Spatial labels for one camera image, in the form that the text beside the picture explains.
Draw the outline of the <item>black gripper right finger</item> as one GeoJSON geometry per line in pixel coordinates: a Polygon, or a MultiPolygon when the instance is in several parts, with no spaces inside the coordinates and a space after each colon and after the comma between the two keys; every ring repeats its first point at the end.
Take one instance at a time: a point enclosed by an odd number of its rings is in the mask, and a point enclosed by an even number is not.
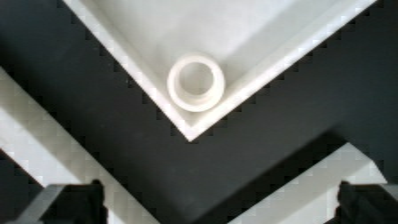
{"type": "Polygon", "coordinates": [[[398,224],[398,184],[342,181],[333,217],[323,224],[398,224]]]}

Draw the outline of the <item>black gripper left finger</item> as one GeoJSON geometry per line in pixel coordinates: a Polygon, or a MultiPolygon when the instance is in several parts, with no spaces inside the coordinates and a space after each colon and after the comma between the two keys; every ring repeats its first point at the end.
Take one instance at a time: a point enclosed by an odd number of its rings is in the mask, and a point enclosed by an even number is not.
{"type": "Polygon", "coordinates": [[[106,224],[104,186],[51,184],[39,192],[14,224],[106,224]]]}

